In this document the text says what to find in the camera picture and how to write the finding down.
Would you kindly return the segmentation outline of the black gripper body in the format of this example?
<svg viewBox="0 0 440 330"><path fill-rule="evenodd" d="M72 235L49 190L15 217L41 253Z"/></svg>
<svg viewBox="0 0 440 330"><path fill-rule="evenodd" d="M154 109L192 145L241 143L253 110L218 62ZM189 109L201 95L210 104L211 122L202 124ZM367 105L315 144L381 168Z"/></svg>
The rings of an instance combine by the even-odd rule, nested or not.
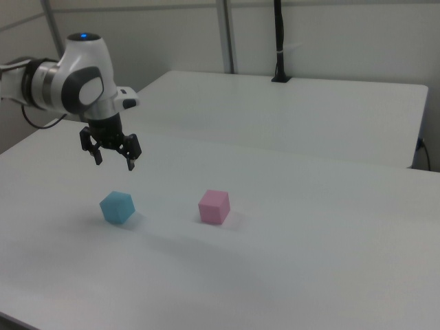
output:
<svg viewBox="0 0 440 330"><path fill-rule="evenodd" d="M80 132L80 143L84 151L95 153L99 147L115 150L126 158L138 158L142 149L136 134L125 135L122 132L120 115L102 120L87 120Z"/></svg>

